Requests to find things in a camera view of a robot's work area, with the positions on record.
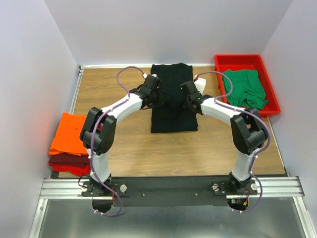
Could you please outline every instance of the orange cloth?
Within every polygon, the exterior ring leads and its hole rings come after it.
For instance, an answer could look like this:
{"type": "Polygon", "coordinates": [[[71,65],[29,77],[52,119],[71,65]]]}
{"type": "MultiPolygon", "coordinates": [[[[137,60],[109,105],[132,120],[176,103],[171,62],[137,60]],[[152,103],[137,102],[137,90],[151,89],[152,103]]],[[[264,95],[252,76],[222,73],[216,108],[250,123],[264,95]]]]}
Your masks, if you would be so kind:
{"type": "Polygon", "coordinates": [[[83,142],[80,140],[80,132],[85,123],[85,116],[77,116],[63,113],[59,126],[50,147],[49,155],[68,153],[72,155],[88,155],[83,142]]]}

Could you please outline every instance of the clothing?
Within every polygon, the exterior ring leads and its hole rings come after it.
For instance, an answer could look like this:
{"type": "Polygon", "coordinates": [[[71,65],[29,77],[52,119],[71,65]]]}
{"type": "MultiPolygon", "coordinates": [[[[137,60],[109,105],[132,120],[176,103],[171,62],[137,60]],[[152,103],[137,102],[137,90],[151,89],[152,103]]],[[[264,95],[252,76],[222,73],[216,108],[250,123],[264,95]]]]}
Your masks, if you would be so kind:
{"type": "MultiPolygon", "coordinates": [[[[229,104],[237,107],[254,107],[258,110],[264,108],[268,100],[265,100],[266,94],[259,81],[257,70],[228,70],[224,74],[233,84],[233,91],[227,96],[229,104]]],[[[225,93],[228,93],[231,89],[230,83],[224,76],[222,82],[225,93]]]]}
{"type": "Polygon", "coordinates": [[[193,80],[193,67],[183,63],[152,65],[151,74],[162,80],[159,101],[162,106],[152,109],[151,133],[195,131],[196,114],[184,107],[185,98],[180,84],[193,80]]]}
{"type": "Polygon", "coordinates": [[[85,116],[63,113],[55,138],[51,144],[49,155],[60,153],[78,156],[88,155],[83,142],[79,138],[85,119],[85,116]]]}
{"type": "Polygon", "coordinates": [[[70,155],[67,153],[61,153],[57,155],[52,155],[49,159],[49,163],[58,165],[73,165],[80,168],[84,168],[89,164],[88,155],[70,155]]]}
{"type": "Polygon", "coordinates": [[[57,165],[49,163],[49,166],[52,166],[54,172],[71,172],[77,176],[88,175],[90,173],[90,165],[80,168],[73,165],[57,165]]]}
{"type": "Polygon", "coordinates": [[[88,152],[80,140],[85,119],[85,116],[63,113],[49,151],[53,171],[77,176],[89,174],[88,152]]]}

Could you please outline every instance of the red tray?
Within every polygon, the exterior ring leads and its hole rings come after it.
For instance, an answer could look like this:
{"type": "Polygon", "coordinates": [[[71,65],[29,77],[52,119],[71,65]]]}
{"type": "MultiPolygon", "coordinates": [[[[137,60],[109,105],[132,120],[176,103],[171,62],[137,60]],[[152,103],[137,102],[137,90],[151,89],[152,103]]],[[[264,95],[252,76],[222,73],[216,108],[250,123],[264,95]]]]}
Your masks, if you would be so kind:
{"type": "MultiPolygon", "coordinates": [[[[260,110],[261,117],[269,117],[274,114],[281,112],[278,105],[278,101],[273,91],[273,87],[268,78],[261,56],[259,55],[215,55],[215,69],[219,72],[225,72],[228,69],[232,71],[242,69],[255,69],[259,73],[259,81],[266,93],[268,103],[265,107],[260,110]]],[[[220,74],[217,75],[220,93],[224,95],[224,87],[222,83],[222,77],[220,74]]],[[[224,103],[228,103],[226,98],[222,98],[224,103]]]]}

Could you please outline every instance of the wooden table surface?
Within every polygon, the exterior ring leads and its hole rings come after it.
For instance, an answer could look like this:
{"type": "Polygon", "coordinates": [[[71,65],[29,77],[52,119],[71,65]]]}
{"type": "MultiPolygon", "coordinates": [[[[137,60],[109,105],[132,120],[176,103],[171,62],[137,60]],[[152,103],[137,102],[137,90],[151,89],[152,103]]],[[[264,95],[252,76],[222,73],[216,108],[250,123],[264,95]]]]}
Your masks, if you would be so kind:
{"type": "MultiPolygon", "coordinates": [[[[74,114],[87,115],[91,107],[102,108],[125,96],[115,77],[119,68],[85,69],[74,114]]],[[[142,69],[150,73],[150,68],[142,69]]],[[[214,70],[196,67],[193,73],[214,70]]],[[[204,94],[219,95],[215,74],[204,75],[207,85],[204,94]]],[[[140,72],[128,69],[120,81],[132,89],[143,83],[140,72]]],[[[208,116],[197,114],[198,131],[151,133],[152,110],[131,114],[116,128],[115,141],[109,151],[109,168],[113,176],[189,176],[227,175],[235,165],[237,150],[231,128],[208,116]]],[[[273,140],[259,155],[255,174],[284,174],[284,167],[273,140]]]]}

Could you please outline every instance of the white wall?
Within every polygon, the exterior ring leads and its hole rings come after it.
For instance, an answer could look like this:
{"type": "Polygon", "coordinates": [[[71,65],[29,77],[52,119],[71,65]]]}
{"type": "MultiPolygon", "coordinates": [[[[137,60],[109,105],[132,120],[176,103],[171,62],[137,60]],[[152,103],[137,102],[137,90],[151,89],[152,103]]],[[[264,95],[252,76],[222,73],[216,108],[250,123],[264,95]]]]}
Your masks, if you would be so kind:
{"type": "Polygon", "coordinates": [[[27,237],[78,67],[43,0],[0,2],[0,236],[27,237]]]}
{"type": "Polygon", "coordinates": [[[273,129],[287,171],[299,175],[317,227],[317,2],[294,0],[262,56],[281,106],[273,129]]]}
{"type": "Polygon", "coordinates": [[[213,63],[255,53],[291,0],[45,0],[80,65],[213,63]]]}

